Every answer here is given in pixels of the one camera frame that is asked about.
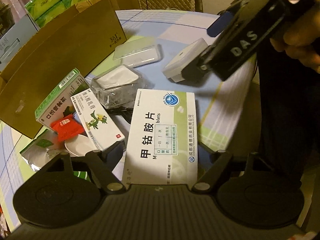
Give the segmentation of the person's right hand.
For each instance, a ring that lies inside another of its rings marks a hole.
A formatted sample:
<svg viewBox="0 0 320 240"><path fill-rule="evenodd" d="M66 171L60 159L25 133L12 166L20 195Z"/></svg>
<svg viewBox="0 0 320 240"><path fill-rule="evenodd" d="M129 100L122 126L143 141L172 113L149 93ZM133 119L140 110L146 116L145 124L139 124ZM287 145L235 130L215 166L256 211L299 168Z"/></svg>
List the person's right hand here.
<svg viewBox="0 0 320 240"><path fill-rule="evenodd" d="M282 37L273 37L270 42L278 52L284 51L292 59L319 73L319 54L311 48L319 38L319 2L298 19Z"/></svg>

